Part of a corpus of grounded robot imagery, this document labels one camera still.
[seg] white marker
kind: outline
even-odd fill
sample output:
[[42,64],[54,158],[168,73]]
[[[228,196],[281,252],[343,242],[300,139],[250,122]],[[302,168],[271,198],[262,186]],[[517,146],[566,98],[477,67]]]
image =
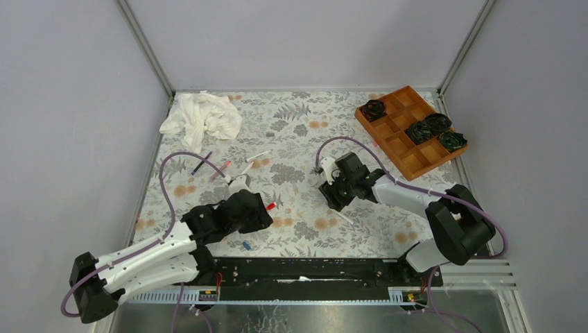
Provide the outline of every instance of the white marker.
[[249,169],[251,169],[251,167],[253,167],[253,162],[249,163],[249,165],[247,165],[245,170],[243,170],[240,174],[244,175],[245,173],[247,173],[247,171],[249,171]]
[[256,158],[256,157],[259,157],[259,156],[265,155],[265,154],[267,154],[267,153],[269,153],[269,152],[271,152],[271,150],[269,150],[269,151],[264,151],[264,152],[262,152],[262,153],[259,153],[259,154],[255,155],[255,156],[252,156],[252,157],[248,157],[248,158],[247,158],[245,161],[249,162],[249,161],[253,160],[253,159],[254,159],[254,158]]
[[337,212],[336,210],[334,210],[333,212],[337,213],[337,215],[341,216],[341,218],[343,218],[344,220],[346,220],[347,222],[349,222],[350,225],[354,225],[355,222],[353,222],[351,219],[349,219],[347,216],[341,214],[340,212]]

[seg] cable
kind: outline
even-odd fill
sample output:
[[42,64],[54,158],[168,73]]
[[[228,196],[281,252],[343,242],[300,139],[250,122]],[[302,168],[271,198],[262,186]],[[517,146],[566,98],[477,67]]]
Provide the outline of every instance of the cable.
[[386,115],[386,105],[383,101],[377,99],[370,99],[360,109],[367,121],[372,122],[384,117]]
[[216,274],[216,299],[218,299],[218,288],[221,286],[221,283],[223,283],[223,274],[218,272]]
[[202,314],[202,316],[206,320],[206,324],[208,325],[208,333],[213,333],[212,332],[212,323],[210,322],[210,318],[208,318],[208,316],[206,315],[206,313],[204,313],[204,311],[201,311],[200,309],[198,309],[198,313],[199,314]]
[[439,316],[439,319],[441,319],[441,321],[449,328],[451,328],[453,331],[457,332],[457,333],[464,333],[462,330],[458,329],[457,327],[453,326],[449,321],[447,321],[447,319],[443,318],[443,316],[441,316],[442,312],[446,312],[448,314],[455,314],[455,315],[459,315],[459,318],[463,319],[464,321],[467,321],[468,323],[472,324],[472,326],[474,326],[476,328],[476,330],[478,330],[478,332],[482,332],[482,329],[480,328],[480,326],[478,326],[477,324],[475,324],[473,321],[470,321],[469,319],[467,319],[467,317],[462,316],[460,314],[454,313],[454,312],[448,312],[448,311],[442,311],[439,310],[437,308],[437,305],[435,304],[435,301],[433,301],[433,295],[431,294],[431,283],[433,281],[433,276],[435,276],[435,272],[439,269],[439,266],[435,266],[435,268],[433,268],[431,270],[431,274],[429,275],[429,283],[426,286],[426,295],[429,298],[429,303],[431,304],[431,307],[433,308],[433,311],[437,314],[437,316]]
[[465,147],[467,144],[467,138],[465,135],[451,132],[450,130],[441,133],[437,139],[450,153],[457,151],[459,148]]
[[423,120],[429,125],[431,134],[436,137],[437,135],[445,132],[451,127],[451,120],[445,114],[432,113],[426,116]]
[[[203,158],[202,156],[200,156],[199,154],[195,154],[195,153],[188,153],[188,152],[177,152],[177,153],[172,153],[170,154],[168,157],[165,157],[164,160],[162,161],[161,165],[159,166],[159,185],[162,188],[162,193],[164,195],[164,198],[166,200],[166,203],[169,207],[170,213],[171,213],[171,223],[169,224],[169,227],[167,228],[166,232],[164,233],[162,239],[165,239],[169,236],[169,234],[171,233],[171,230],[173,229],[173,226],[175,224],[175,211],[173,209],[173,205],[171,203],[171,200],[169,198],[169,195],[167,194],[167,191],[165,190],[165,184],[164,184],[164,167],[165,164],[172,158],[178,155],[188,155],[188,156],[192,156],[192,157],[196,157],[202,161],[204,161],[206,164],[208,164],[209,166],[211,166],[217,173],[219,173],[222,177],[225,177],[225,174],[219,169],[217,168],[214,164],[212,164],[209,160],[206,160],[205,158]],[[157,244],[160,243],[161,240],[156,240],[150,244],[147,244],[145,247],[140,248],[139,250],[134,251],[133,253],[130,253],[124,257],[118,258],[117,260],[114,260],[112,262],[112,266],[114,267],[114,265],[120,264],[121,262],[124,262],[130,258],[133,258],[137,255],[142,254],[143,252],[149,250],[150,248],[152,248],[153,246],[156,246]],[[88,281],[89,279],[93,278],[95,275],[98,275],[100,272],[104,271],[105,269],[109,268],[109,266],[106,264],[104,266],[98,267],[96,270],[92,271],[91,273],[89,273],[88,275],[86,275],[85,277],[82,277],[79,281],[77,281],[73,286],[71,286],[70,290],[65,294],[65,297],[63,298],[62,302],[61,302],[61,314],[63,314],[66,317],[69,318],[75,318],[75,317],[79,317],[80,314],[72,314],[71,312],[68,312],[67,309],[65,308],[65,306],[67,305],[67,301],[69,300],[69,298],[74,294],[74,292],[84,283],[86,283],[86,281]]]
[[393,181],[396,185],[399,185],[400,187],[404,187],[405,189],[411,189],[413,191],[417,191],[417,192],[420,192],[423,194],[434,195],[434,196],[438,196],[440,198],[446,198],[447,200],[452,200],[456,203],[460,203],[460,204],[468,207],[469,209],[474,210],[476,213],[480,214],[484,219],[486,219],[488,222],[490,222],[496,228],[496,230],[498,230],[498,233],[502,237],[502,242],[503,242],[502,250],[495,255],[477,256],[476,257],[477,259],[500,258],[508,252],[508,238],[506,237],[506,232],[498,224],[498,222],[496,222],[496,220],[494,220],[494,218],[492,218],[488,213],[484,212],[482,209],[478,208],[475,205],[472,205],[471,203],[468,203],[467,201],[465,201],[463,199],[459,199],[454,196],[450,196],[448,194],[437,192],[437,191],[429,191],[428,189],[424,189],[422,187],[418,187],[415,185],[406,184],[406,183],[403,183],[403,182],[396,180],[396,178],[394,178],[394,176],[392,176],[392,174],[390,174],[389,170],[387,170],[387,168],[384,166],[382,161],[376,156],[376,154],[371,149],[369,149],[365,144],[362,144],[361,142],[359,142],[351,137],[332,137],[331,139],[328,139],[327,141],[323,142],[322,145],[320,146],[320,148],[318,149],[318,151],[316,152],[316,159],[315,159],[316,169],[320,168],[320,164],[319,164],[320,152],[329,142],[332,142],[335,140],[349,140],[351,142],[355,142],[361,148],[364,148],[376,160],[376,162],[380,166],[380,169],[382,169],[382,171],[384,171],[384,173],[387,175],[387,177],[391,181]]
[[178,300],[175,302],[175,309],[173,310],[173,317],[171,319],[171,333],[175,331],[175,318],[178,315],[178,309],[180,308],[180,301],[182,300],[182,294],[184,293],[184,283],[180,282],[180,294]]
[[435,314],[435,313],[442,314],[443,316],[449,316],[449,317],[455,317],[455,318],[461,319],[462,321],[470,324],[479,333],[482,333],[482,328],[478,324],[476,324],[474,321],[472,321],[468,317],[462,316],[461,314],[457,314],[455,312],[449,312],[449,311],[444,311],[444,310],[438,310],[438,312],[435,312],[435,310],[433,310],[433,309],[421,309],[421,310],[415,310],[415,311],[409,311],[409,312],[407,312],[407,311],[398,311],[398,312],[393,312],[390,315],[391,316],[401,316],[401,315]]
[[404,132],[417,146],[433,137],[431,128],[424,121],[412,123]]

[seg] marker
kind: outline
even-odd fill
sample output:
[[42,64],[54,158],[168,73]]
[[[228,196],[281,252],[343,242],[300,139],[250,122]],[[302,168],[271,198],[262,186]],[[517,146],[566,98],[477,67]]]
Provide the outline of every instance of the marker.
[[245,159],[245,161],[247,161],[247,162],[250,162],[250,161],[251,161],[251,160],[253,160],[254,158],[256,158],[256,157],[259,157],[259,156],[262,156],[262,155],[265,155],[265,154],[267,154],[267,153],[269,153],[269,152],[271,152],[271,150],[269,150],[269,151],[264,151],[264,152],[262,152],[262,153],[259,153],[259,154],[257,154],[257,155],[254,155],[254,156],[252,156],[252,157],[248,157],[247,159]]
[[[223,164],[223,166],[220,167],[220,170],[224,171],[229,166],[229,164],[231,164],[231,161],[226,161]],[[218,176],[218,172],[214,172],[214,174],[212,176],[210,176],[210,180],[214,180],[214,178],[216,178],[216,176]]]
[[[212,152],[206,154],[206,157],[204,157],[204,159],[205,160],[208,160],[208,157],[210,157],[210,155],[212,155]],[[200,161],[200,163],[198,163],[198,166],[190,174],[194,176],[194,174],[200,169],[200,167],[202,166],[202,164],[204,164],[204,161]]]
[[249,171],[249,169],[251,169],[251,167],[253,167],[253,162],[251,162],[251,163],[249,163],[249,165],[247,165],[245,170],[243,170],[243,172],[241,172],[241,175],[244,175],[245,173],[247,173],[247,171]]
[[333,212],[337,213],[337,215],[341,216],[342,219],[346,220],[347,222],[349,222],[349,224],[351,225],[355,225],[355,222],[353,222],[351,219],[349,219],[347,216],[341,214],[340,212],[337,212],[336,210],[334,210]]

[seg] pen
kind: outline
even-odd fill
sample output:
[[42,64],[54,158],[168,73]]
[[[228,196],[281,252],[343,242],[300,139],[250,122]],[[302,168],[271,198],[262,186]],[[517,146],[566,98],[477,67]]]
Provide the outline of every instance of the pen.
[[[206,157],[204,157],[204,159],[205,160],[208,160],[208,157],[210,157],[210,155],[212,155],[212,152],[206,154]],[[194,176],[194,174],[200,169],[200,167],[202,166],[202,164],[204,164],[204,160],[203,161],[200,161],[200,163],[198,163],[198,166],[190,174]]]

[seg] black plastic part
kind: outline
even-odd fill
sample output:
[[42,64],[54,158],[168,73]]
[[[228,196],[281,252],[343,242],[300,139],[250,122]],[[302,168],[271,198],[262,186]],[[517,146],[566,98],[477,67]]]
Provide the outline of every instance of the black plastic part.
[[[388,287],[420,287],[429,273],[396,274],[410,267],[375,258],[219,257],[216,265],[224,277],[220,300],[385,300]],[[300,276],[314,281],[278,282]],[[433,278],[433,286],[442,284],[441,275]]]
[[[422,282],[423,279],[428,280],[433,267],[425,272],[419,273],[406,261],[406,255],[416,245],[418,245],[418,243],[411,246],[400,258],[398,258],[396,265],[377,264],[376,271],[378,274],[376,275],[376,284],[383,287],[396,287],[399,284],[414,286],[417,282]],[[433,287],[440,287],[442,285],[440,274],[439,276],[433,276],[431,285]]]
[[[463,185],[455,185],[446,192],[481,209]],[[459,214],[459,221],[451,213]],[[496,234],[496,228],[480,214],[444,198],[430,203],[425,214],[439,251],[456,265],[464,265]]]
[[273,220],[266,211],[261,196],[247,190],[231,195],[217,207],[203,205],[192,208],[182,217],[192,231],[192,239],[199,244],[221,241],[232,232],[241,234],[263,230]]
[[214,273],[216,271],[216,262],[206,246],[198,246],[190,253],[196,260],[196,268],[198,275],[192,283],[196,285],[208,285],[214,280]]
[[329,208],[340,212],[355,197],[376,202],[372,186],[384,172],[376,169],[370,173],[355,153],[348,153],[335,161],[340,175],[330,185],[320,185],[320,193],[327,199]]
[[[86,252],[79,255],[73,261],[69,286],[81,280],[92,271],[96,270],[97,260],[92,254]],[[73,299],[78,306],[78,312],[82,323],[88,324],[108,316],[119,306],[117,300],[124,294],[124,289],[111,295],[104,287],[97,275],[91,277],[73,293]]]

